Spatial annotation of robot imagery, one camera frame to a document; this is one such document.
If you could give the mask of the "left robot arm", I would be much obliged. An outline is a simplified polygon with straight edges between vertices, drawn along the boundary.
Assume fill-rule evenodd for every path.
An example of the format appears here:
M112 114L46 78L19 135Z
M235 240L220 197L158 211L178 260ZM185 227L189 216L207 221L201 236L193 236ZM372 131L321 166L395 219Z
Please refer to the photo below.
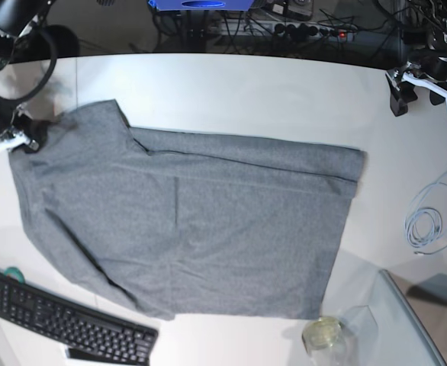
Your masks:
M390 89L390 109L399 117L408 112L417 100L416 88L429 91L433 106L445 105L447 110L447 1L410 1L418 20L403 22L378 1L375 7L400 31L407 45L404 64L386 71Z

